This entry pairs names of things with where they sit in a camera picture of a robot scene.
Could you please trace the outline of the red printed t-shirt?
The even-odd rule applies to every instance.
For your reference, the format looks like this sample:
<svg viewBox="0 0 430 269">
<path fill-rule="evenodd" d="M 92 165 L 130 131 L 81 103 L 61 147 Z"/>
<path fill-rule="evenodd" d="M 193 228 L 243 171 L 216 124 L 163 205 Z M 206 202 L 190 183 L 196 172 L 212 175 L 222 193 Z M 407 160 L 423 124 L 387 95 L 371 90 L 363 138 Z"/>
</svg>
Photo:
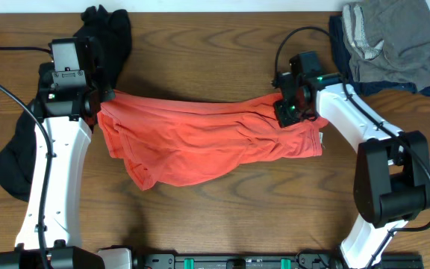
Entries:
<svg viewBox="0 0 430 269">
<path fill-rule="evenodd" d="M 123 160 L 136 186 L 197 185 L 241 164 L 322 154 L 326 119 L 282 128 L 271 93 L 243 102 L 151 99 L 116 92 L 102 103 L 99 127 L 112 158 Z"/>
</svg>

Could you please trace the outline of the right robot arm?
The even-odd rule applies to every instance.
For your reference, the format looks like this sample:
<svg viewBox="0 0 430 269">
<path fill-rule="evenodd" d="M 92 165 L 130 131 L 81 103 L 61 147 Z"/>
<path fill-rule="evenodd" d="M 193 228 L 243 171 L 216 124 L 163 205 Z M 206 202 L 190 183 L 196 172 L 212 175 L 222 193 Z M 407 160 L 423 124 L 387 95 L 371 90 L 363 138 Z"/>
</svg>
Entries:
<svg viewBox="0 0 430 269">
<path fill-rule="evenodd" d="M 339 74 L 277 73 L 272 82 L 280 127 L 328 120 L 357 154 L 353 196 L 358 216 L 331 268 L 379 268 L 399 232 L 430 229 L 429 145 L 380 117 Z"/>
</svg>

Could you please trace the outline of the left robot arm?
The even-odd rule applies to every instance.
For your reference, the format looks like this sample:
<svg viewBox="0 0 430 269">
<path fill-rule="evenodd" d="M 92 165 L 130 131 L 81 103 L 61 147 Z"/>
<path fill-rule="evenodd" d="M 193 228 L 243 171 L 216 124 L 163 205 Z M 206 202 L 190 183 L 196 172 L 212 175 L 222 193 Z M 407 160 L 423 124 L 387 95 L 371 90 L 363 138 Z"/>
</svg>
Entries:
<svg viewBox="0 0 430 269">
<path fill-rule="evenodd" d="M 40 65 L 31 106 L 36 156 L 28 207 L 0 268 L 132 268 L 129 247 L 81 247 L 81 176 L 97 113 L 115 93 L 100 68 Z"/>
</svg>

